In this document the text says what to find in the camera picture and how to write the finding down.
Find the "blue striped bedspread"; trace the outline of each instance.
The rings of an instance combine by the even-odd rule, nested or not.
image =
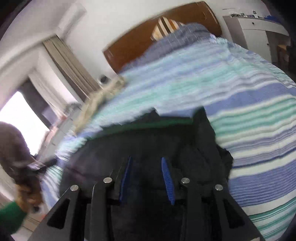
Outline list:
[[[127,87],[83,132],[65,137],[60,166],[43,182],[49,205],[57,200],[62,164],[101,126],[160,115],[191,116],[204,106],[216,141],[234,158],[231,195],[267,241],[277,240],[296,212],[296,85],[259,55],[213,38],[122,74]]]

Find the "item on cabinet top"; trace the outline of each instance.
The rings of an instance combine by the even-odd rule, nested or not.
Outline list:
[[[240,17],[240,15],[239,15],[239,14],[236,14],[236,13],[231,14],[230,16],[233,17],[233,18],[235,18],[235,17]]]
[[[268,15],[267,17],[264,18],[265,20],[269,20],[269,21],[273,21],[273,22],[276,22],[276,23],[281,23],[277,17],[275,16],[270,16]]]
[[[255,18],[258,18],[256,11],[253,11]]]

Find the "wooden headboard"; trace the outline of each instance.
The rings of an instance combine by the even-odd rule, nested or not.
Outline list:
[[[104,50],[104,55],[108,63],[116,73],[125,64],[141,56],[153,43],[150,37],[161,16],[184,24],[200,23],[212,34],[216,36],[222,34],[221,27],[214,13],[203,1],[170,9],[139,24]]]

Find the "white wall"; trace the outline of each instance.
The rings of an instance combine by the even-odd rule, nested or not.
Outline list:
[[[79,2],[87,13],[71,29],[66,37],[66,43],[88,72],[94,78],[98,78],[102,73],[113,74],[102,53],[106,45],[145,19],[192,1],[80,0]],[[206,0],[206,2],[218,18],[223,36],[230,40],[230,33],[222,16],[229,15],[230,12],[252,14],[253,10],[259,16],[269,15],[265,4],[260,0]]]
[[[44,46],[40,45],[21,54],[0,70],[0,109],[15,93],[15,90],[28,79],[28,74],[35,69],[67,103],[82,103]]]
[[[55,34],[56,26],[75,0],[32,0],[0,40],[0,68],[36,42]]]
[[[38,50],[29,50],[16,61],[5,66],[0,72],[0,109],[5,105],[15,90],[26,81],[29,72],[38,62]]]

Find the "green sweater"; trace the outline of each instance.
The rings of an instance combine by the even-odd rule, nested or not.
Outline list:
[[[27,213],[21,210],[15,202],[10,202],[0,209],[0,225],[8,234],[14,234],[22,225],[26,215]]]

